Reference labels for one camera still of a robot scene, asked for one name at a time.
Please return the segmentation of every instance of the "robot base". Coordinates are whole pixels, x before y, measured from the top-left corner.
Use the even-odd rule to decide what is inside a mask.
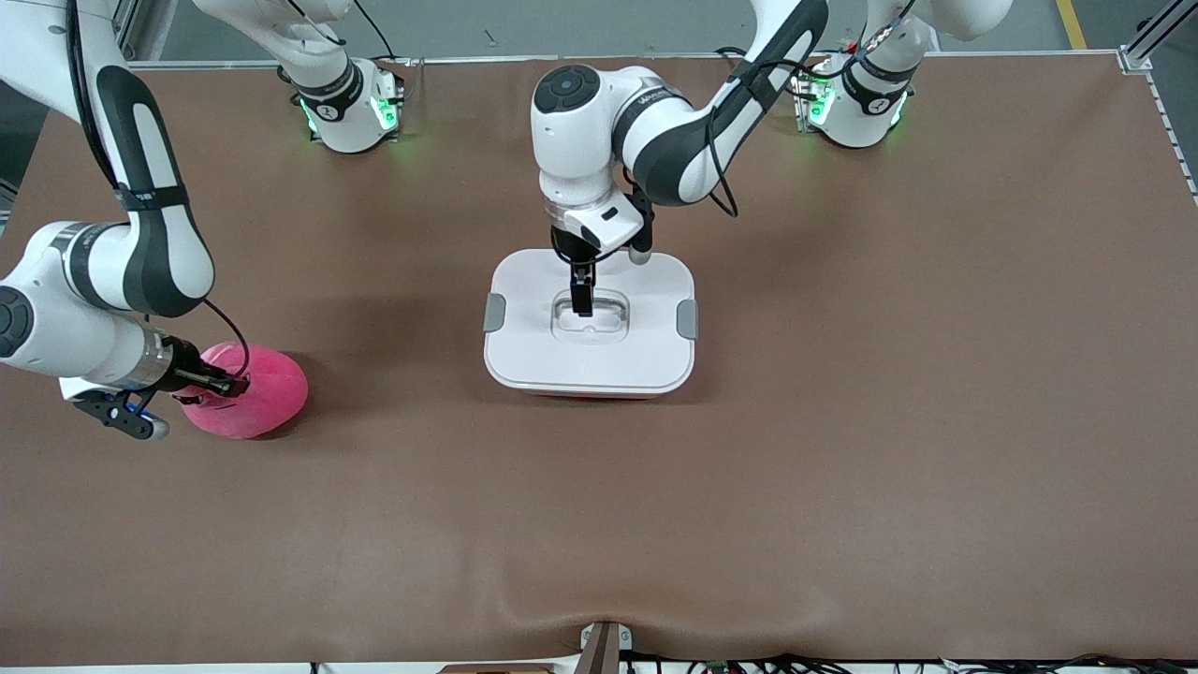
[[[815,67],[818,71],[834,72],[841,67],[847,56],[837,54]],[[869,147],[877,145],[902,116],[902,107],[907,103],[907,93],[898,102],[887,105],[878,114],[866,114],[861,104],[841,90],[843,77],[829,81],[812,83],[807,91],[816,101],[807,102],[795,98],[801,130],[816,129],[829,140],[845,147]]]
[[[677,257],[599,262],[594,315],[570,308],[568,267],[547,248],[518,250],[495,269],[483,350],[500,384],[530,394],[654,399],[682,387],[695,365],[695,280]]]
[[[404,85],[395,73],[386,71],[365,59],[352,59],[362,72],[363,92],[345,110],[340,121],[328,121],[303,104],[308,116],[311,140],[323,142],[337,152],[353,154],[365,152],[382,141],[399,138],[399,120],[404,107]]]

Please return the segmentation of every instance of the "black cable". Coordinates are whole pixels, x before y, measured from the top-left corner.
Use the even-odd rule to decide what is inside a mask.
[[[740,75],[740,83],[742,83],[740,86],[744,86],[745,85],[744,83],[746,81],[752,81],[754,79],[756,79],[757,74],[761,73],[761,71],[766,68],[774,68],[778,66],[786,66],[798,72],[801,72],[807,77],[817,79],[835,79],[848,72],[848,68],[853,67],[853,63],[855,63],[859,59],[864,59],[871,51],[877,49],[883,42],[885,42],[885,40],[890,36],[890,34],[894,32],[894,30],[898,28],[898,25],[903,22],[903,19],[907,18],[907,14],[910,13],[910,8],[915,6],[915,2],[916,0],[907,0],[907,5],[903,6],[901,12],[898,12],[898,16],[895,17],[889,24],[887,24],[877,32],[875,32],[873,36],[870,37],[869,42],[863,43],[858,41],[857,50],[845,61],[841,68],[834,73],[819,73],[807,67],[806,63],[800,63],[798,61],[792,61],[789,59],[775,59],[751,65],[749,69],[745,71],[743,75]],[[865,35],[864,28],[861,29],[861,35],[863,36]],[[724,47],[716,49],[716,53],[718,54],[730,53],[740,55],[748,54],[739,47]],[[722,200],[720,200],[720,198],[715,195],[715,189],[712,189],[712,192],[708,193],[708,196],[713,201],[715,201],[715,205],[720,206],[720,210],[727,213],[728,217],[736,218],[740,215],[740,208],[737,206],[737,198],[732,194],[732,186],[728,184],[728,178],[724,174],[724,166],[720,165],[720,154],[715,150],[715,113],[718,109],[719,105],[712,105],[712,111],[708,113],[707,115],[707,128],[706,128],[707,146],[710,150],[712,162],[715,164],[715,175],[719,176],[719,184],[724,189],[724,196],[728,200],[728,202],[725,204]],[[825,674],[848,674],[848,672],[845,670],[843,668],[840,669],[842,672],[833,670],[831,673],[825,673]]]
[[[728,178],[724,175],[724,166],[720,165],[720,154],[715,150],[715,110],[716,105],[712,105],[712,111],[707,115],[707,126],[704,127],[704,135],[707,140],[707,146],[712,151],[712,162],[715,163],[715,175],[720,178],[720,187],[724,188],[724,195],[727,198],[728,202],[725,204],[715,195],[715,189],[708,193],[708,196],[715,201],[715,205],[720,206],[728,217],[737,218],[740,217],[740,207],[737,206],[737,198],[732,194],[732,186],[728,184]]]
[[[694,660],[682,660],[676,657],[662,657],[660,655],[649,655],[635,650],[622,650],[619,651],[619,657],[622,660],[630,660],[633,662],[695,662]]]
[[[87,147],[92,157],[99,164],[99,171],[104,174],[109,186],[117,189],[116,174],[113,172],[113,162],[104,150],[104,142],[99,135],[99,127],[96,126],[96,114],[91,107],[91,93],[87,89],[87,63],[83,54],[83,37],[79,32],[79,4],[78,0],[67,0],[66,4],[66,31],[67,31],[67,62],[71,69],[71,89],[74,93],[75,107],[79,108],[79,126],[83,127],[84,138],[87,139]]]
[[[225,321],[225,323],[232,329],[232,333],[237,335],[237,341],[241,342],[241,353],[244,357],[244,360],[242,360],[241,369],[237,370],[237,375],[232,376],[234,379],[237,379],[242,375],[246,375],[246,370],[249,368],[249,342],[246,342],[246,335],[237,328],[237,323],[234,322],[232,318],[229,317],[223,310],[220,310],[220,306],[213,304],[212,299],[207,297],[204,298],[204,303],[212,309],[212,312],[220,316],[220,320]],[[319,667],[319,664],[313,663],[313,667]]]
[[[295,10],[296,12],[300,12],[300,16],[303,17],[304,20],[308,22],[308,25],[310,25],[313,30],[315,30],[317,34],[320,34],[321,37],[323,37],[325,40],[332,42],[333,44],[337,44],[338,47],[345,47],[346,42],[344,40],[339,38],[339,37],[333,37],[333,36],[328,35],[327,32],[320,30],[316,26],[316,22],[314,22],[310,18],[308,18],[308,14],[304,13],[304,11],[300,7],[300,5],[296,5],[296,0],[288,0],[288,4],[291,5],[292,10]]]
[[[1154,668],[1140,662],[1115,657],[1112,655],[1090,652],[1049,666],[1037,666],[1030,662],[979,662],[981,667],[963,667],[956,674],[1054,674],[1066,667],[1094,663],[1101,667],[1132,669],[1139,674],[1154,674]]]
[[[365,17],[367,22],[370,23],[370,28],[375,29],[375,35],[379,36],[379,40],[382,41],[383,48],[387,49],[387,57],[394,61],[395,51],[392,50],[391,42],[387,42],[387,36],[383,35],[381,30],[379,30],[379,24],[374,23],[374,18],[370,17],[370,12],[367,12],[365,8],[362,6],[362,2],[359,2],[358,0],[353,0],[353,4],[357,5],[358,11],[362,12],[362,16]]]
[[[576,261],[571,260],[570,257],[568,257],[565,255],[565,253],[558,250],[556,245],[553,247],[553,251],[557,253],[557,259],[559,259],[563,262],[570,265],[570,267],[582,267],[582,266],[591,266],[593,263],[599,263],[599,262],[606,260],[607,257],[610,257],[610,256],[615,255],[616,253],[618,253],[619,248],[616,248],[615,250],[607,253],[606,255],[599,255],[598,257],[595,257],[593,260],[589,260],[589,261],[585,261],[585,262],[576,262]]]
[[[742,59],[745,57],[745,50],[739,47],[720,47],[719,49],[715,50],[715,53],[721,56],[727,56],[728,54],[733,54],[740,56]],[[789,93],[791,96],[803,96],[791,86],[789,79],[791,78],[787,78],[787,84],[786,86],[782,87],[782,91]]]
[[[787,666],[792,669],[795,664],[800,664],[805,670],[816,674],[852,674],[840,663],[818,657],[806,657],[801,655],[785,654],[780,656],[778,660],[786,662]]]

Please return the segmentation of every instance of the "gray floor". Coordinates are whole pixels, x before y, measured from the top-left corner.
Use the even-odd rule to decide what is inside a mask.
[[[362,0],[397,55],[473,57],[519,55],[652,55],[710,51],[752,41],[749,2],[728,0]],[[833,2],[824,45],[852,40],[864,2]],[[351,54],[385,51],[359,12],[333,26]],[[258,44],[180,0],[162,60],[261,59]]]

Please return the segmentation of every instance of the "yellow floor line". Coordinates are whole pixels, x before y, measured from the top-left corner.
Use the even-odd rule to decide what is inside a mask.
[[[1085,36],[1082,35],[1082,24],[1077,22],[1073,0],[1057,0],[1057,11],[1060,12],[1060,20],[1065,24],[1065,35],[1069,36],[1070,48],[1085,49]]]

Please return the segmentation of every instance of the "brown table surface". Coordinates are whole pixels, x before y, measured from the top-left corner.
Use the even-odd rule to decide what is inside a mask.
[[[174,436],[138,444],[5,370],[0,663],[526,658],[595,619],[680,657],[1198,656],[1198,208],[1143,78],[930,59],[867,151],[780,104],[739,220],[658,218],[691,381],[603,403],[482,358],[495,265],[546,244],[551,66],[409,73],[403,140],[362,156],[309,144],[273,72],[145,74],[213,299],[311,402],[235,443],[159,401]],[[654,67],[696,99],[727,72]],[[119,214],[53,116],[2,268]]]

